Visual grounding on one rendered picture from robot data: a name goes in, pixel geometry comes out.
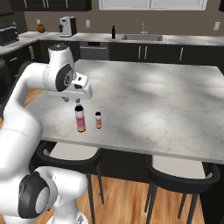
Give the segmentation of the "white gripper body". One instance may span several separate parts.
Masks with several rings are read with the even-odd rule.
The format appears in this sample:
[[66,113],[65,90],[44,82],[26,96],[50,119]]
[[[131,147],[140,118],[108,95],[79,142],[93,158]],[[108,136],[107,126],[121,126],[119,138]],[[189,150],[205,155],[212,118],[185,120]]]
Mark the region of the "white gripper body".
[[49,94],[70,99],[90,100],[92,98],[93,91],[89,83],[83,89],[76,88],[75,84],[72,83],[62,92],[49,91]]

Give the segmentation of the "large pink and orange bottle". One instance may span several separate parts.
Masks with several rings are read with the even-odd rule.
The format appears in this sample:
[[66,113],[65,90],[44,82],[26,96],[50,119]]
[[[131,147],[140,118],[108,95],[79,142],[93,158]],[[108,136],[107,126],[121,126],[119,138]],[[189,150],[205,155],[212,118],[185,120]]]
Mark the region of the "large pink and orange bottle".
[[84,109],[79,103],[77,103],[74,111],[75,111],[77,130],[79,132],[84,132],[86,130]]

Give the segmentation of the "small pink and orange bottle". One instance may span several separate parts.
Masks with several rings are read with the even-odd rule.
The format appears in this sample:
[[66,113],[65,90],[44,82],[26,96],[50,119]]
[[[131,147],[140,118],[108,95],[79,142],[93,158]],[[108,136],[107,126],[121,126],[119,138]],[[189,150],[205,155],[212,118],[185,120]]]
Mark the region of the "small pink and orange bottle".
[[96,128],[100,129],[102,127],[102,115],[99,110],[95,112],[95,120],[96,120]]

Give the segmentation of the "steel sink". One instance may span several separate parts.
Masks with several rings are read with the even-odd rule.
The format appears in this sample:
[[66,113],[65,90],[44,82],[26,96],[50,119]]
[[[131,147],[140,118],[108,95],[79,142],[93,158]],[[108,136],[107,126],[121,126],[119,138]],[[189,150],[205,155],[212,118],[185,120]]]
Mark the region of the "steel sink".
[[122,40],[128,41],[163,41],[162,35],[123,35]]

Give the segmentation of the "grey dishwasher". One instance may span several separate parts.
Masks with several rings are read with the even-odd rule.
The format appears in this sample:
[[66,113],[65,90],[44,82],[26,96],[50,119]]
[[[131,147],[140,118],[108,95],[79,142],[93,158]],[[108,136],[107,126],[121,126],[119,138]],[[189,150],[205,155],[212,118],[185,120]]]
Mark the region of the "grey dishwasher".
[[109,43],[81,41],[80,58],[82,60],[109,60]]

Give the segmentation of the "black stool with white seat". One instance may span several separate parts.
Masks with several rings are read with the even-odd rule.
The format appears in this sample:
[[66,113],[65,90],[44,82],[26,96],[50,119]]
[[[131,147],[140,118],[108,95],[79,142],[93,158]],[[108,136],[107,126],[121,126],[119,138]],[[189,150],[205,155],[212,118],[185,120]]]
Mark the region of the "black stool with white seat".
[[193,214],[199,195],[216,184],[221,178],[221,173],[216,164],[211,164],[208,174],[205,174],[203,164],[200,161],[183,158],[147,155],[146,167],[150,178],[149,190],[144,208],[144,211],[148,213],[146,224],[151,223],[151,215],[158,187],[183,194],[178,210],[178,218],[181,217],[186,195],[192,195],[192,202],[186,223],[192,224]]
[[102,151],[97,147],[42,141],[34,154],[36,166],[53,166],[84,173],[88,182],[88,197],[92,224],[95,224],[95,208],[91,172],[97,171],[101,203],[104,204],[100,158]]

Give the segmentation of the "dark corner base cupboards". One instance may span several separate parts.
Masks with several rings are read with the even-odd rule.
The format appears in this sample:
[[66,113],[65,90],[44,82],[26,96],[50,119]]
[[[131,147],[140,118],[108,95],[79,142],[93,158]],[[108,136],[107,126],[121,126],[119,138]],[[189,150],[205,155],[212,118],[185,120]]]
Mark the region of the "dark corner base cupboards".
[[50,41],[49,45],[44,45],[36,41],[0,55],[0,105],[6,102],[13,83],[29,64],[32,62],[48,63],[50,61],[48,49],[55,43],[57,42]]

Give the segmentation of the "white and black coffee machine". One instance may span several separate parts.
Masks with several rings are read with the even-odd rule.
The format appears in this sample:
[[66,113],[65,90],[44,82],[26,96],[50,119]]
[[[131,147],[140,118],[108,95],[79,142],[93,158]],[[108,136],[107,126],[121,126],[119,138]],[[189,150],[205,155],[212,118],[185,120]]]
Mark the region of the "white and black coffee machine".
[[75,17],[61,17],[59,19],[59,32],[63,38],[72,37],[77,33]]

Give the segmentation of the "black toaster oven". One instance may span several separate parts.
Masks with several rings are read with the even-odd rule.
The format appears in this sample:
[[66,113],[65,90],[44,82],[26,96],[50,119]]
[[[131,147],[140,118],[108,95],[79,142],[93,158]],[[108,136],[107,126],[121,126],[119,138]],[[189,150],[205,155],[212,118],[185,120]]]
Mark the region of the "black toaster oven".
[[18,30],[14,24],[0,24],[0,46],[7,46],[19,41]]

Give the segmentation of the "silver tap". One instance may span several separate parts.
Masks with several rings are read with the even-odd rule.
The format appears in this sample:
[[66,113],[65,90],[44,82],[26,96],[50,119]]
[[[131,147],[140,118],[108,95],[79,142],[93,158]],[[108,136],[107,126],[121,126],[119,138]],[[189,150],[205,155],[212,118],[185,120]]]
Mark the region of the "silver tap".
[[148,30],[148,28],[147,29],[145,28],[144,23],[143,23],[143,29],[141,31],[141,34],[142,34],[142,36],[149,35],[149,30]]

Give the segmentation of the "white window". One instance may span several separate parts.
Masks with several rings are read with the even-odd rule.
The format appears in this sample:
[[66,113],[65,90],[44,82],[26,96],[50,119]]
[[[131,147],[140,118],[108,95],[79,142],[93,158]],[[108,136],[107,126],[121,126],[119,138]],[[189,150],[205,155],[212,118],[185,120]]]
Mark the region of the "white window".
[[99,0],[102,11],[204,11],[207,0]]

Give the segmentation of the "dark wall cupboards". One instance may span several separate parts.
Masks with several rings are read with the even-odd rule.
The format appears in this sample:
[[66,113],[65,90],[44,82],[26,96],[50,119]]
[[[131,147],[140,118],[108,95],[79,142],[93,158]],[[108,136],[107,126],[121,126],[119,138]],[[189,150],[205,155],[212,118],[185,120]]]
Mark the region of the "dark wall cupboards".
[[91,0],[10,0],[14,11],[91,11]]

